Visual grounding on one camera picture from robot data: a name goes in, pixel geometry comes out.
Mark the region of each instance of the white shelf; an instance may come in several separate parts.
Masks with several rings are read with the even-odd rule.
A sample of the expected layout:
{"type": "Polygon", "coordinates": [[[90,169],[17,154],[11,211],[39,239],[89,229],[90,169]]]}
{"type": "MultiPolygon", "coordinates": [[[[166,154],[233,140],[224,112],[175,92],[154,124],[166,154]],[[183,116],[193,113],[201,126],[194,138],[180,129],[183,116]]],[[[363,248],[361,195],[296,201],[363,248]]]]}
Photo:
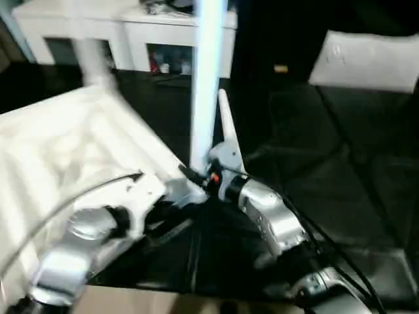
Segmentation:
{"type": "MultiPolygon", "coordinates": [[[[80,13],[84,18],[120,20],[122,12],[139,5],[139,0],[82,0],[80,13]]],[[[19,17],[69,18],[62,0],[32,0],[14,9],[19,17]]]]}
{"type": "MultiPolygon", "coordinates": [[[[35,18],[69,18],[60,0],[32,0],[14,9],[15,16],[35,18]]],[[[185,14],[148,15],[139,0],[83,0],[80,13],[84,18],[124,22],[197,26],[197,19],[185,14]]],[[[237,14],[228,11],[224,28],[237,28],[237,14]]]]}
{"type": "MultiPolygon", "coordinates": [[[[187,16],[186,14],[159,14],[149,15],[145,9],[137,5],[122,13],[120,19],[125,22],[150,23],[150,24],[168,24],[178,26],[197,26],[197,18],[187,16]]],[[[228,11],[225,17],[224,28],[237,28],[237,14],[234,11],[228,11]]]]}

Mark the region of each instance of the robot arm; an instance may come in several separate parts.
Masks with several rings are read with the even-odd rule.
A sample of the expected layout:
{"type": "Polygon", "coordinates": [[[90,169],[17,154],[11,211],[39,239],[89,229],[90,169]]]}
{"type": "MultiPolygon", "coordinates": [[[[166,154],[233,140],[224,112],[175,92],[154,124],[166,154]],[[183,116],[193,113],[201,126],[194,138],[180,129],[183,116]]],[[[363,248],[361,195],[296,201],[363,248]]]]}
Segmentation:
{"type": "Polygon", "coordinates": [[[236,204],[256,225],[279,266],[286,270],[284,297],[310,313],[371,314],[339,273],[321,261],[299,218],[284,199],[267,185],[244,179],[243,164],[234,141],[225,141],[209,153],[217,177],[218,196],[236,204]]]}
{"type": "Polygon", "coordinates": [[[76,211],[41,259],[28,290],[31,301],[47,311],[70,309],[88,278],[142,237],[145,215],[165,191],[157,177],[143,174],[122,206],[76,211]]]}

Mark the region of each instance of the wire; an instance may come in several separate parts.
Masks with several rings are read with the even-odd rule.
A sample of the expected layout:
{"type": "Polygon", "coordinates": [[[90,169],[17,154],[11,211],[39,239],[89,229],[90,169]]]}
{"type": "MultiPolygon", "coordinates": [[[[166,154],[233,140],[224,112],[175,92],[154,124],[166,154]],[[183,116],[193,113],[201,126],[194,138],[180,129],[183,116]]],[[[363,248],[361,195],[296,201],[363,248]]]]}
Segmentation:
{"type": "Polygon", "coordinates": [[[60,214],[64,209],[68,208],[77,198],[90,193],[94,190],[97,190],[99,188],[102,188],[108,184],[115,183],[124,179],[132,179],[134,182],[137,181],[141,177],[142,173],[131,173],[127,175],[121,175],[120,177],[116,177],[113,179],[110,179],[108,181],[99,183],[97,185],[91,186],[90,188],[87,188],[86,190],[83,190],[82,192],[79,192],[75,196],[71,196],[70,198],[67,198],[65,201],[61,202],[55,210],[53,210],[50,214],[48,214],[38,225],[36,225],[30,233],[25,237],[23,242],[19,245],[17,250],[9,257],[7,260],[7,263],[3,266],[3,268],[0,271],[0,279],[3,279],[7,272],[9,271],[10,267],[13,265],[13,263],[17,260],[20,253],[25,249],[26,245],[32,241],[32,239],[58,214],[60,214]]]}
{"type": "MultiPolygon", "coordinates": [[[[238,175],[244,176],[244,177],[248,177],[250,179],[253,179],[255,181],[258,181],[260,183],[265,184],[267,187],[271,188],[273,191],[277,192],[275,188],[271,187],[269,184],[266,184],[265,182],[263,182],[262,179],[253,176],[253,175],[249,175],[247,173],[243,173],[241,171],[232,169],[230,167],[221,165],[220,166],[228,171],[231,171],[233,173],[236,173],[238,175]]],[[[349,267],[351,267],[353,269],[353,271],[357,274],[357,276],[361,279],[361,281],[363,282],[363,284],[367,287],[367,290],[369,291],[370,294],[370,298],[372,300],[374,300],[375,304],[376,304],[376,309],[378,311],[379,314],[387,314],[386,310],[384,309],[384,306],[380,300],[380,298],[378,297],[377,292],[375,291],[374,287],[371,285],[371,283],[369,282],[369,280],[367,279],[367,277],[362,273],[362,271],[358,268],[358,266],[355,265],[354,262],[352,262],[351,258],[340,248],[340,246],[331,238],[327,235],[326,232],[323,231],[323,229],[321,229],[321,227],[319,225],[317,225],[309,216],[307,216],[306,214],[304,214],[302,211],[299,211],[294,204],[289,200],[289,198],[283,194],[280,194],[280,196],[282,197],[282,199],[284,200],[284,202],[286,203],[286,205],[289,207],[289,209],[297,216],[297,217],[301,217],[302,220],[306,221],[309,225],[311,225],[311,227],[318,233],[320,234],[324,240],[326,240],[331,246],[332,248],[342,257],[342,259],[349,265],[349,267]]],[[[317,243],[317,240],[315,239],[315,237],[311,234],[308,233],[308,236],[310,237],[310,239],[312,240],[312,238],[314,239],[314,243],[317,243]]],[[[353,285],[356,289],[361,288],[354,280],[349,281],[351,283],[351,285],[353,285]]],[[[367,293],[367,291],[365,291],[364,289],[360,290],[360,293],[364,294],[367,293]]]]}

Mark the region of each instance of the black surface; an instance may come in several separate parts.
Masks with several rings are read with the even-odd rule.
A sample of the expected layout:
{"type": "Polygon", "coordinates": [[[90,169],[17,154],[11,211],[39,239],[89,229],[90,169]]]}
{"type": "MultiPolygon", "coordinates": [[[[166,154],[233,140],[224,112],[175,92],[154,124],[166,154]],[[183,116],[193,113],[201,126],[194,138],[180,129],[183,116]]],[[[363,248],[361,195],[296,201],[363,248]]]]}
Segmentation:
{"type": "MultiPolygon", "coordinates": [[[[129,104],[184,161],[191,87],[119,71],[129,104]]],[[[352,256],[388,307],[418,307],[418,98],[291,83],[227,89],[247,170],[283,190],[352,256]]],[[[13,65],[0,75],[1,112],[81,85],[77,69],[13,65]]],[[[219,123],[216,141],[221,139],[219,123]]],[[[258,270],[267,252],[243,213],[210,200],[175,237],[141,242],[99,285],[277,300],[286,270],[258,270]]]]}

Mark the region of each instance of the wooden floor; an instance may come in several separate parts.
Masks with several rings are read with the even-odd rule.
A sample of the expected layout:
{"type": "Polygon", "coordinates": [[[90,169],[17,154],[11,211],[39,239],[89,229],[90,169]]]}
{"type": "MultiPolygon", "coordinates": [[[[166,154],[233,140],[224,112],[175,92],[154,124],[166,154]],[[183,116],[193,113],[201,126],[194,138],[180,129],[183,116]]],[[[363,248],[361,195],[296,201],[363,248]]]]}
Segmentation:
{"type": "MultiPolygon", "coordinates": [[[[304,311],[280,303],[248,303],[108,287],[88,287],[75,314],[304,314],[304,311]]],[[[389,312],[413,314],[419,312],[389,312]]]]}

